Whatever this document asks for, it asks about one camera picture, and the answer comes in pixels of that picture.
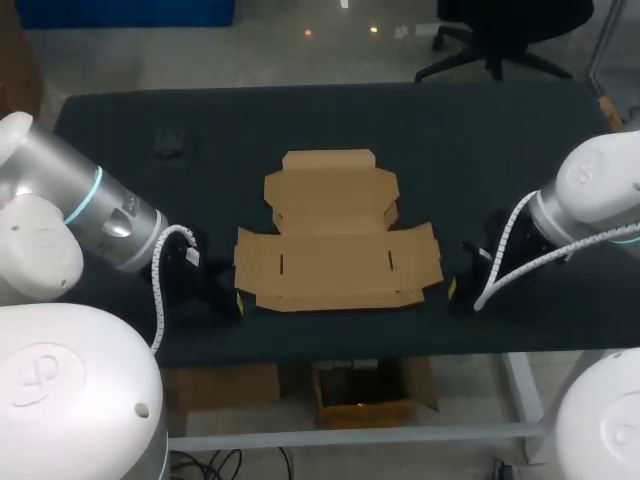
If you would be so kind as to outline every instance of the office chair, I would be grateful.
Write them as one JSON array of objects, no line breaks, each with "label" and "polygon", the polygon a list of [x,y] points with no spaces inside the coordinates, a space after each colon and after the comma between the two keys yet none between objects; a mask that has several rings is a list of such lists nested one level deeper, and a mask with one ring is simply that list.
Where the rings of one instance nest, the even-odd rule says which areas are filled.
[{"label": "office chair", "polygon": [[433,39],[433,50],[443,49],[445,36],[463,42],[465,47],[420,70],[415,81],[483,59],[498,81],[502,80],[504,60],[572,79],[562,67],[528,52],[527,46],[568,33],[591,15],[593,0],[438,0],[438,18],[464,22],[471,30],[441,25]]}]

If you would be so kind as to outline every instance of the black tablecloth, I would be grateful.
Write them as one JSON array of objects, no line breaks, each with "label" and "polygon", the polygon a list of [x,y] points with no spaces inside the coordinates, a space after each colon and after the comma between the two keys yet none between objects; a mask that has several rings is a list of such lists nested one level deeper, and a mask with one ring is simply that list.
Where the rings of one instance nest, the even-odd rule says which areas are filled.
[{"label": "black tablecloth", "polygon": [[[158,128],[183,128],[185,158],[153,155]],[[567,154],[607,124],[579,84],[390,84],[157,91],[69,99],[57,133],[172,222],[211,236],[231,257],[238,226],[273,232],[265,175],[288,150],[370,148],[396,172],[397,228],[431,221],[446,282],[401,310],[281,314],[256,309],[216,326],[200,305],[169,312],[164,366],[640,345],[640,269],[597,246],[508,287],[480,315],[452,315],[446,284],[467,266],[462,240],[557,173]],[[111,311],[145,338],[151,288],[87,258],[64,299]]]}]

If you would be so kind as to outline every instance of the chair wheel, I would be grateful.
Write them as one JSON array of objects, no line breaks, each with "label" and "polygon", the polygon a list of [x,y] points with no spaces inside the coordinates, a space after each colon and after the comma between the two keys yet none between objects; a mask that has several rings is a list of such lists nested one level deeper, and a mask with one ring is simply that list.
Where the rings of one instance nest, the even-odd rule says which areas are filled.
[{"label": "chair wheel", "polygon": [[494,465],[493,480],[515,480],[513,467],[502,460],[497,460]]},{"label": "chair wheel", "polygon": [[436,34],[433,37],[433,43],[431,44],[431,50],[435,52],[439,52],[444,48],[444,37],[442,35]]}]

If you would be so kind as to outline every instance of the white spiral cable wrap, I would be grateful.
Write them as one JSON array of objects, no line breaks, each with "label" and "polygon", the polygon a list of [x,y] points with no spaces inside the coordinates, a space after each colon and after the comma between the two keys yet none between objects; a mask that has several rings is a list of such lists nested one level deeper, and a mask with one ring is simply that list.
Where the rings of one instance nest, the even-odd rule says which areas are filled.
[{"label": "white spiral cable wrap", "polygon": [[154,355],[160,348],[162,343],[162,337],[164,336],[164,305],[162,303],[162,290],[160,288],[160,258],[162,256],[162,247],[167,241],[167,238],[173,233],[181,233],[189,242],[189,245],[196,248],[196,237],[191,230],[182,225],[171,225],[165,228],[158,240],[156,240],[156,246],[153,249],[153,256],[151,257],[151,286],[153,288],[153,299],[156,304],[156,335],[151,344],[151,353]]},{"label": "white spiral cable wrap", "polygon": [[500,242],[498,242],[498,249],[496,250],[495,255],[493,256],[493,265],[491,266],[491,273],[489,274],[489,280],[487,280],[487,284],[484,286],[484,290],[482,293],[486,292],[491,286],[495,283],[496,278],[498,276],[498,272],[500,271],[500,265],[502,264],[502,257],[504,256],[505,248],[507,247],[507,240],[509,240],[509,236],[511,236],[511,230],[513,229],[513,224],[516,223],[518,215],[522,209],[527,205],[529,200],[538,193],[535,192],[528,193],[524,196],[522,200],[518,202],[516,207],[509,215],[509,219],[507,220],[507,224],[504,226],[504,230],[502,230],[502,236],[500,237]]},{"label": "white spiral cable wrap", "polygon": [[[520,203],[518,203],[518,206],[516,206],[516,208],[513,210],[511,217],[514,216],[514,213],[515,213],[515,217],[517,217],[520,211],[522,210],[522,208],[524,207],[524,205],[521,206],[521,204],[523,202],[524,204],[526,204],[527,201],[536,193],[537,192],[532,192],[527,194],[520,201]],[[511,224],[509,224],[508,222],[507,226],[505,226],[505,229],[502,232],[502,238],[500,239],[501,245],[504,240],[504,246],[506,246],[507,240],[509,239],[509,235],[511,234],[512,227],[513,227],[513,222],[511,222]],[[496,253],[496,256],[493,260],[493,266],[491,269],[491,275],[489,276],[489,281],[487,281],[487,285],[485,286],[482,294],[478,297],[476,302],[473,304],[473,309],[476,312],[480,311],[482,307],[484,307],[484,304],[487,302],[487,300],[489,300],[489,298],[491,298],[498,290],[505,287],[506,285],[513,282],[515,279],[521,277],[522,275],[530,272],[531,270],[535,270],[536,268],[541,267],[542,265],[545,265],[549,262],[553,262],[554,260],[565,257],[567,255],[570,255],[574,252],[577,252],[578,250],[582,250],[583,248],[590,247],[592,245],[605,242],[607,240],[612,240],[614,238],[623,237],[625,235],[630,235],[632,233],[638,233],[638,232],[640,232],[640,222],[630,223],[627,225],[623,225],[621,227],[607,230],[606,232],[596,233],[594,235],[591,235],[590,237],[583,238],[582,240],[578,240],[577,242],[571,243],[564,247],[558,248],[557,250],[549,252],[545,255],[542,255],[541,257],[538,257],[535,260],[531,260],[529,263],[525,263],[521,267],[516,268],[514,271],[508,273],[507,275],[505,275],[500,280],[494,283],[498,269],[500,268],[500,263],[502,262],[502,254],[504,253],[504,246],[503,246],[499,258],[498,258],[498,254]]]}]

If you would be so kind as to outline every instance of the cardboard box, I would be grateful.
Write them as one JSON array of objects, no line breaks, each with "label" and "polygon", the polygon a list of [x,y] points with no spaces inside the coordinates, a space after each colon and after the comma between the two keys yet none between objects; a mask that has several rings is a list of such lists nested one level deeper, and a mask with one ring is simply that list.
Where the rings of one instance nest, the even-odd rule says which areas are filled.
[{"label": "cardboard box", "polygon": [[[438,410],[438,393],[431,376],[429,357],[397,359],[397,380],[401,391],[396,398],[394,392],[381,392],[389,397],[386,401],[371,403],[366,399],[351,404],[329,405],[323,391],[322,372],[314,368],[314,388],[318,405],[318,422],[329,428],[383,428],[405,425],[411,418],[413,408],[420,403]],[[396,389],[394,382],[381,382],[383,388]]]},{"label": "cardboard box", "polygon": [[395,174],[369,150],[289,152],[265,179],[280,235],[242,228],[236,287],[277,311],[400,307],[442,281],[430,223],[387,231],[397,220]]},{"label": "cardboard box", "polygon": [[174,412],[264,405],[280,398],[276,364],[164,369],[162,380]]},{"label": "cardboard box", "polygon": [[42,79],[13,0],[0,0],[0,118],[21,110],[38,116]]}]

